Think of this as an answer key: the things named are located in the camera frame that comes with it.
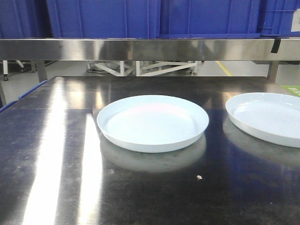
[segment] metal table leg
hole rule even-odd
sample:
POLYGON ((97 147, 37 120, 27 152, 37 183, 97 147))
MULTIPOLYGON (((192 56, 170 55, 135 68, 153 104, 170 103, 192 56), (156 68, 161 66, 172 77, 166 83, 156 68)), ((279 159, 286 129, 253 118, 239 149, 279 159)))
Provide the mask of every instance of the metal table leg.
POLYGON ((3 60, 3 75, 4 81, 8 81, 8 61, 3 60))
POLYGON ((30 64, 31 64, 31 70, 32 70, 32 72, 33 73, 36 72, 36 70, 37 70, 36 62, 34 60, 31 60, 30 64))
POLYGON ((39 81, 42 82, 48 80, 45 62, 43 60, 37 60, 36 65, 37 65, 37 74, 38 74, 39 81))
POLYGON ((2 87, 2 84, 0 81, 0 108, 4 105, 6 105, 6 99, 5 99, 3 87, 2 87))
POLYGON ((272 61, 272 62, 270 62, 267 78, 271 82, 275 82, 276 81, 278 66, 279 66, 279 61, 272 61))

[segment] metal shelf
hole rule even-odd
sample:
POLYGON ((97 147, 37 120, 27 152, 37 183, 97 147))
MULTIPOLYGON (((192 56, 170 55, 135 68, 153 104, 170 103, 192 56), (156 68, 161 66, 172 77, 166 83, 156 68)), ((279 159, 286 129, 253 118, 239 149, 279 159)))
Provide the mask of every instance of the metal shelf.
POLYGON ((299 60, 288 39, 2 39, 0 60, 299 60))

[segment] concrete floor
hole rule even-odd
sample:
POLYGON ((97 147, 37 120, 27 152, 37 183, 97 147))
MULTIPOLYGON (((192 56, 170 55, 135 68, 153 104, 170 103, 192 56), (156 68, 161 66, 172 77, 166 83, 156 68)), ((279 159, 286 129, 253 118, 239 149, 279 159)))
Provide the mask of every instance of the concrete floor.
MULTIPOLYGON (((199 63, 197 76, 266 76, 268 65, 258 65, 251 61, 206 61, 199 63)), ((48 79, 54 76, 104 76, 87 73, 86 61, 57 61, 46 67, 48 79)), ((166 76, 188 76, 189 70, 181 70, 166 74, 166 76)), ((17 100, 18 96, 38 84, 38 74, 35 72, 9 72, 9 81, 0 81, 7 102, 17 100)), ((300 85, 299 65, 279 65, 276 83, 279 85, 300 85)))

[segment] blue plastic crate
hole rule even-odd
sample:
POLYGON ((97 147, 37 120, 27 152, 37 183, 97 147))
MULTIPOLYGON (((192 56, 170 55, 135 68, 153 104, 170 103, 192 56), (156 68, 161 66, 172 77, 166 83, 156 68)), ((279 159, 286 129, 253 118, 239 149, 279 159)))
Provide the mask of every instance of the blue plastic crate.
POLYGON ((46 37, 51 37, 46 0, 0 0, 0 38, 46 37))
POLYGON ((47 0, 56 38, 156 38, 160 0, 47 0))
POLYGON ((163 0, 161 38, 257 38, 260 0, 163 0))
POLYGON ((261 0, 258 31, 262 36, 300 36, 300 0, 261 0))

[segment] white plate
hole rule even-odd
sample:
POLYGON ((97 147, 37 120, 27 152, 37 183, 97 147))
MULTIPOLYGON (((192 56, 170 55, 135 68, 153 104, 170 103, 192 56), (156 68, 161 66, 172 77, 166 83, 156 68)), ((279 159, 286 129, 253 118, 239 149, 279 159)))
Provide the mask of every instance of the white plate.
POLYGON ((229 118, 226 118, 223 123, 223 131, 235 146, 253 156, 280 165, 300 167, 299 148, 277 145, 255 138, 238 129, 229 118))
POLYGON ((150 153, 191 145, 208 123, 209 117, 200 106, 163 95, 124 98, 107 105, 97 116, 97 124, 109 141, 150 153))
POLYGON ((112 163, 138 172, 172 172, 188 167, 198 161, 206 150, 206 138, 202 135, 195 143, 178 151, 165 153, 143 153, 129 151, 100 136, 101 153, 112 163))
POLYGON ((262 140, 300 147, 300 98, 275 93, 236 95, 226 102, 229 119, 262 140))

